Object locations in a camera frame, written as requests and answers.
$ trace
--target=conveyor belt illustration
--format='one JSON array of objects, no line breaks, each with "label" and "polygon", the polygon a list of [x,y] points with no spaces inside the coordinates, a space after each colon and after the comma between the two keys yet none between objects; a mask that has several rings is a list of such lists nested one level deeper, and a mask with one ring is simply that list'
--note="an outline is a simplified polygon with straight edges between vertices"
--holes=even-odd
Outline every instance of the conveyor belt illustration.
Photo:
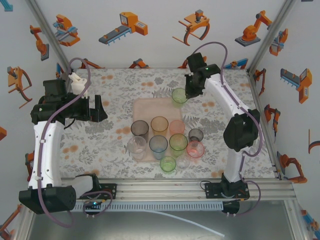
[{"label": "conveyor belt illustration", "polygon": [[138,21],[138,16],[132,12],[122,12],[120,13],[121,25],[111,32],[103,35],[99,38],[99,42],[103,44],[114,43],[119,40],[120,37],[126,36],[126,34],[133,34],[135,32],[141,35],[148,34],[148,25]]}]

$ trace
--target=white clamp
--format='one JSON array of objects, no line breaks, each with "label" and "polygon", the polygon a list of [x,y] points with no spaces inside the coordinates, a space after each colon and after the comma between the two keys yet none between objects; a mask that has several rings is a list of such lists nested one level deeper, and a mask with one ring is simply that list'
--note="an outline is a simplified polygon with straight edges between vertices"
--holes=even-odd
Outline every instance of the white clamp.
[{"label": "white clamp", "polygon": [[36,181],[39,181],[39,180],[42,180],[42,179],[44,179],[44,178],[43,178],[42,176],[35,176],[34,179],[35,179]]},{"label": "white clamp", "polygon": [[[74,72],[69,74],[69,78],[72,80],[71,88],[72,88],[73,94],[79,95],[85,89],[85,84],[87,83],[87,79],[79,77]],[[88,98],[88,90],[85,91],[82,98]]]}]

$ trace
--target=orange cup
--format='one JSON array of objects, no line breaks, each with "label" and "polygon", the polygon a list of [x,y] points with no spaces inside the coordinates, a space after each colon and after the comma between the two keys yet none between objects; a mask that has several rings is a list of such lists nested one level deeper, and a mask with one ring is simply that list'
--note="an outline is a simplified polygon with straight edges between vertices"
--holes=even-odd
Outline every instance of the orange cup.
[{"label": "orange cup", "polygon": [[185,133],[186,126],[183,121],[180,120],[174,120],[170,123],[169,130],[170,135],[173,134],[184,134]]}]

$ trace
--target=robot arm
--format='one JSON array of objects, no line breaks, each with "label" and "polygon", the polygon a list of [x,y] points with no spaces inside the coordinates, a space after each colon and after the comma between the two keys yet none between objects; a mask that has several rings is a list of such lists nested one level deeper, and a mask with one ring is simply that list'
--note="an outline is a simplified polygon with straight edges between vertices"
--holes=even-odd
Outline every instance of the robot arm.
[{"label": "robot arm", "polygon": [[243,111],[249,112],[259,123],[260,113],[258,110],[250,110],[234,93],[220,75],[217,65],[207,65],[201,53],[192,54],[187,58],[191,74],[186,76],[185,95],[188,99],[210,93],[223,108],[228,119],[230,119],[223,138],[228,146],[228,159],[224,174],[222,176],[222,188],[225,196],[234,195],[230,191],[233,183],[242,182],[240,169],[244,151],[248,152],[258,137],[258,129],[253,120]]},{"label": "robot arm", "polygon": [[[75,79],[82,79],[75,73],[70,76]],[[20,202],[36,214],[44,213],[38,196],[39,179],[41,179],[42,198],[50,213],[72,210],[76,204],[76,199],[82,194],[100,189],[95,174],[79,175],[68,186],[62,186],[59,171],[60,142],[66,118],[92,122],[101,122],[108,118],[102,107],[100,95],[95,95],[95,108],[89,108],[89,97],[84,97],[79,98],[61,111],[49,124],[44,140],[42,140],[45,144],[43,144],[41,155],[41,177],[38,177],[39,139],[41,139],[45,125],[54,112],[77,97],[76,94],[67,92],[65,82],[62,79],[44,81],[43,85],[45,88],[43,101],[35,105],[31,111],[35,133],[32,175],[28,190],[19,192]]]}]

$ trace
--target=green cup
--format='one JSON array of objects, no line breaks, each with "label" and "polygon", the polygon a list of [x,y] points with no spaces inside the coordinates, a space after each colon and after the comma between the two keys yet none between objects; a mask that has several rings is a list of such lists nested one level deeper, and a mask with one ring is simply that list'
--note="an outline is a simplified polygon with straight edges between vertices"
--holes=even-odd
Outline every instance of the green cup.
[{"label": "green cup", "polygon": [[181,133],[173,134],[169,140],[171,155],[177,158],[185,153],[188,146],[188,139]]},{"label": "green cup", "polygon": [[175,108],[181,108],[188,100],[184,88],[176,88],[172,91],[172,104]]},{"label": "green cup", "polygon": [[160,167],[165,173],[170,173],[176,168],[176,160],[171,156],[165,156],[160,161]]}]

